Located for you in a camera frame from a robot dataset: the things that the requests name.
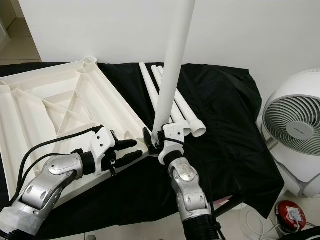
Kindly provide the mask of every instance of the black tablecloth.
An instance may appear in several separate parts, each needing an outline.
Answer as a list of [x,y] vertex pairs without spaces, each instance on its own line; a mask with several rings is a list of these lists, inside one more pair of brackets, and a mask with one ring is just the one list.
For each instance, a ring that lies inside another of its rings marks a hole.
[[[57,64],[2,66],[0,76]],[[146,64],[153,76],[151,65]],[[155,112],[139,65],[98,66],[152,129]],[[267,217],[284,182],[255,124],[261,97],[249,71],[186,64],[181,69],[178,89],[207,127],[205,135],[185,139],[197,149],[202,161],[188,147],[184,148],[185,156],[199,172],[201,187],[208,195],[208,171],[214,201],[240,195],[246,204]],[[2,165],[0,177],[3,206],[8,199]],[[156,158],[148,157],[53,210],[37,236],[39,239],[58,238],[113,225],[156,221],[177,211],[166,168]]]

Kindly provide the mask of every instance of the red device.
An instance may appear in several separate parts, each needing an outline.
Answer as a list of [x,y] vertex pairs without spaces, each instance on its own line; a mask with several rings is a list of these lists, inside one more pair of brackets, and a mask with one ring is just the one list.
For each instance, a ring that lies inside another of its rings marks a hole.
[[304,211],[292,201],[278,203],[275,207],[275,214],[285,232],[294,233],[298,227],[301,231],[306,226],[307,219]]

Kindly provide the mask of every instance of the white pvc pipe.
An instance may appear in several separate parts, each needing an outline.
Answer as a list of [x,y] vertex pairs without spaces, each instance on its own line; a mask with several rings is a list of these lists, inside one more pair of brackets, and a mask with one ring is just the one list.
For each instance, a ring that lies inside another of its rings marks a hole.
[[[156,111],[157,110],[157,104],[158,104],[158,98],[159,98],[157,89],[156,89],[154,83],[152,82],[152,79],[150,77],[150,74],[149,74],[149,72],[147,70],[147,67],[146,67],[145,63],[144,62],[140,62],[139,66],[140,66],[140,69],[141,69],[141,72],[142,72],[142,76],[143,76],[143,80],[144,80],[146,89],[147,89],[147,91],[149,93],[149,97],[151,99],[151,103],[152,103],[153,109],[154,109],[154,111]],[[169,123],[173,122],[171,117],[169,118],[168,121],[169,121]]]
[[[156,83],[158,84],[158,86],[160,88],[162,75],[160,74],[156,65],[152,65],[151,70],[153,72]],[[190,125],[189,125],[188,121],[185,120],[184,116],[180,112],[175,101],[173,101],[172,110],[171,110],[171,117],[175,123],[180,123],[182,125],[183,131],[184,131],[184,136],[188,136],[191,133]]]
[[176,12],[171,24],[171,32],[165,54],[164,73],[152,130],[152,135],[156,141],[162,126],[169,122],[195,2],[196,0],[177,0]]
[[[162,66],[157,67],[160,74],[163,74],[164,69]],[[206,126],[204,123],[197,118],[194,111],[191,109],[189,104],[186,102],[184,97],[181,95],[178,89],[175,91],[174,100],[176,104],[179,106],[183,116],[189,122],[191,127],[192,136],[200,137],[207,131]]]

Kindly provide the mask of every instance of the white fan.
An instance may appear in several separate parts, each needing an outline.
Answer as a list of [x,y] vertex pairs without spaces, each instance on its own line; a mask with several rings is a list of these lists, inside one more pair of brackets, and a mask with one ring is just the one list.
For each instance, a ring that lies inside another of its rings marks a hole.
[[285,82],[266,103],[262,121],[285,188],[298,197],[320,197],[320,69]]

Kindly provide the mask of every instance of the fan grille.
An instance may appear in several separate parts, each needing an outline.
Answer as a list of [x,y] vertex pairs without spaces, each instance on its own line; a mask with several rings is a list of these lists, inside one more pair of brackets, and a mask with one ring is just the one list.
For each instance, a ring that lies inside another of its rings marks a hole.
[[[281,98],[267,107],[263,120],[268,132],[280,143],[303,154],[320,156],[319,99],[304,96]],[[305,139],[288,132],[288,127],[295,124],[308,130]]]

